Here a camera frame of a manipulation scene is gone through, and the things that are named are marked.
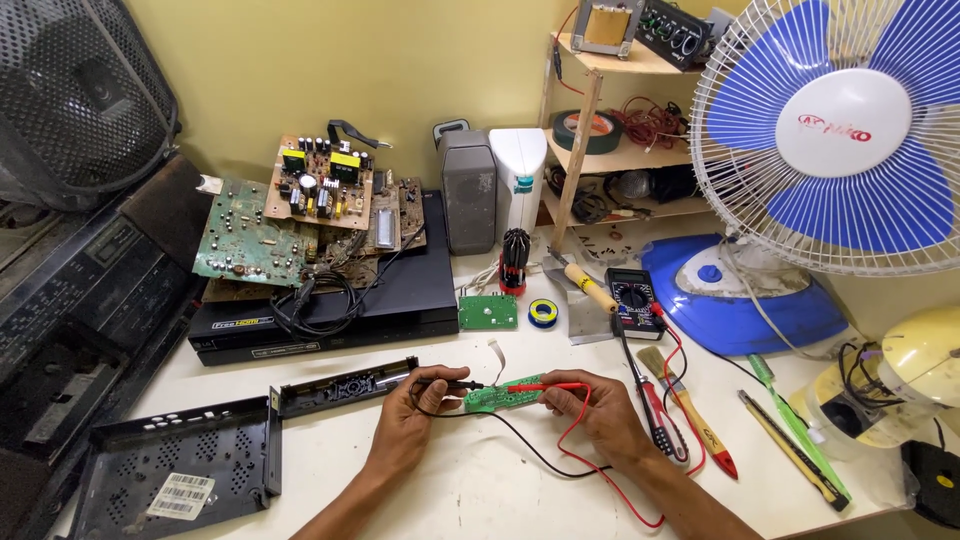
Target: barcode sticker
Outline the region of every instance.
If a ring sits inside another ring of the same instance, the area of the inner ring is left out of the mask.
[[[147,513],[178,520],[193,521],[204,509],[213,491],[214,479],[171,473],[163,482]]]

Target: multimeter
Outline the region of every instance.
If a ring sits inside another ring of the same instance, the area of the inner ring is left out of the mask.
[[[610,326],[613,335],[620,336],[620,327],[627,337],[639,339],[660,339],[663,331],[654,324],[654,315],[650,305],[657,301],[654,294],[650,272],[646,270],[631,270],[629,268],[608,268],[607,286],[610,294],[617,301],[619,307],[611,315]]]

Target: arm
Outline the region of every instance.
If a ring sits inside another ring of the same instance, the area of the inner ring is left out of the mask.
[[[430,440],[431,418],[417,411],[410,401],[410,386],[423,410],[437,414],[460,406],[460,400],[444,400],[444,395],[463,398],[466,389],[446,391],[443,379],[468,377],[466,367],[451,369],[430,366],[415,369],[383,401],[380,421],[373,434],[367,463],[353,481],[326,508],[307,522],[290,540],[352,540],[373,514],[410,476],[426,452]],[[438,379],[428,387],[414,384],[419,378]]]
[[[583,370],[552,371],[540,381],[544,384],[584,382],[590,385],[590,403],[581,421],[587,436],[597,452],[663,512],[677,536],[683,540],[761,539],[657,449],[640,424],[623,382]],[[582,390],[568,392],[547,388],[538,401],[555,415],[575,418],[584,406],[582,400],[585,396],[586,392]]]

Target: green toothbrush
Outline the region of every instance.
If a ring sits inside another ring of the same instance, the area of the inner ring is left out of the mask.
[[[750,365],[753,366],[754,371],[756,371],[757,378],[763,382],[763,385],[767,387],[767,391],[770,392],[770,397],[773,398],[774,405],[777,406],[777,412],[780,413],[780,418],[786,422],[786,425],[790,428],[790,431],[793,433],[793,436],[796,437],[800,446],[804,447],[810,460],[812,460],[817,467],[820,467],[820,470],[823,471],[827,479],[830,480],[840,493],[852,501],[853,497],[851,497],[847,488],[840,481],[840,478],[837,477],[833,468],[830,467],[827,458],[820,452],[817,445],[810,440],[810,436],[806,434],[806,426],[804,423],[797,416],[797,413],[793,411],[793,408],[781,399],[780,394],[774,389],[774,372],[770,369],[770,366],[767,365],[767,361],[763,359],[763,356],[756,354],[747,355],[747,359],[750,360]]]

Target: wooden shelf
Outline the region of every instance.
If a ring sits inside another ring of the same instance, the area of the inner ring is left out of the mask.
[[[570,151],[561,148],[553,140],[553,130],[543,131],[543,134],[546,135],[546,142],[550,145],[550,150],[553,151],[553,155],[557,157],[565,171],[570,163]],[[620,137],[620,145],[609,154],[584,156],[584,167],[580,174],[608,173],[630,169],[657,169],[691,162],[690,149],[681,140],[678,140],[670,150],[665,150],[660,146],[654,146],[649,154],[643,150],[643,147],[635,144],[624,135]]]
[[[594,191],[604,199],[607,199],[603,195],[603,189],[597,188]],[[557,222],[557,212],[560,208],[560,199],[553,194],[553,191],[550,191],[550,188],[546,185],[540,191],[540,199],[543,201],[543,204],[546,206],[548,212],[550,212],[550,217],[553,219],[554,223]],[[637,208],[645,208],[653,211],[654,218],[666,217],[668,215],[684,215],[690,213],[702,213],[711,211],[710,204],[707,202],[707,199],[703,197],[687,197],[686,199],[678,199],[672,203],[667,203],[661,205],[650,199],[649,197],[644,197],[642,199],[627,199],[628,203],[634,205]],[[608,200],[610,207],[613,207],[613,203]],[[621,221],[636,221],[640,217],[623,217],[619,215],[610,215],[606,219],[599,221],[597,223],[619,223]],[[568,227],[580,227],[584,225],[577,220],[576,217],[570,215],[570,220],[566,224]]]
[[[556,32],[551,32],[550,36],[555,37]],[[570,34],[560,34],[560,45],[570,54]],[[630,47],[630,55],[627,60],[621,60],[614,55],[601,55],[597,53],[579,53],[573,55],[587,69],[596,69],[597,71],[608,71],[614,73],[635,73],[650,75],[683,75],[684,73],[700,73],[703,68],[681,71],[670,64],[670,62],[657,56],[657,53],[648,49],[644,44],[634,39],[634,44]]]

